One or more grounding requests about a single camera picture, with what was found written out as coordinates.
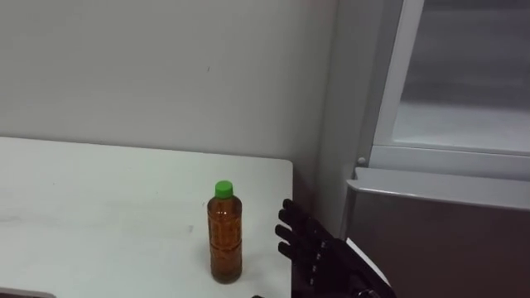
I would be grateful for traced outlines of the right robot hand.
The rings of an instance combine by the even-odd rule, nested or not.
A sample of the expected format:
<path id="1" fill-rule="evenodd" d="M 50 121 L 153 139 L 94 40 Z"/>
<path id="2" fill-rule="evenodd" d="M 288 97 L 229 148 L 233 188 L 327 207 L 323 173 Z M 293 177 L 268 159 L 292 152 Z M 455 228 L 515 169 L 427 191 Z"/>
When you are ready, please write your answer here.
<path id="1" fill-rule="evenodd" d="M 278 251 L 306 285 L 298 297 L 396 298 L 387 277 L 349 238 L 334 237 L 290 199 L 278 212 Z"/>

